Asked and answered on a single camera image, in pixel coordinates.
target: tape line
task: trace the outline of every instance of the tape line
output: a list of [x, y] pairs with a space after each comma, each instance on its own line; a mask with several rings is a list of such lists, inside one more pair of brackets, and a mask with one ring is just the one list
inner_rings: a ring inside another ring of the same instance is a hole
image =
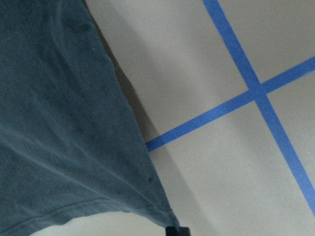
[[151, 141], [147, 142], [148, 151], [153, 151], [209, 122], [220, 118], [237, 108], [240, 108], [248, 103], [253, 101], [252, 96], [249, 91], [244, 92], [224, 103], [221, 105], [177, 126], [174, 129], [152, 139]]
[[315, 70], [315, 57], [312, 57], [295, 67], [271, 78], [270, 80], [262, 83], [266, 93], [270, 93], [294, 80], [297, 80]]
[[284, 128], [274, 111], [262, 84], [259, 82], [241, 44], [239, 43], [230, 23], [217, 0], [204, 0], [213, 22], [215, 23], [226, 47], [228, 48], [236, 66], [244, 78], [252, 97], [254, 98], [262, 116], [264, 117], [274, 139], [276, 140], [293, 176], [295, 177], [303, 195], [315, 215], [315, 189], [312, 186]]

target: blue t-shirt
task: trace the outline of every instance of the blue t-shirt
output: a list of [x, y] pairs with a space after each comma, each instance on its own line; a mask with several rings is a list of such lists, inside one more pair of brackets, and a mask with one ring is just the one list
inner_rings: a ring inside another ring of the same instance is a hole
[[0, 236], [107, 211], [179, 227], [82, 0], [0, 0]]

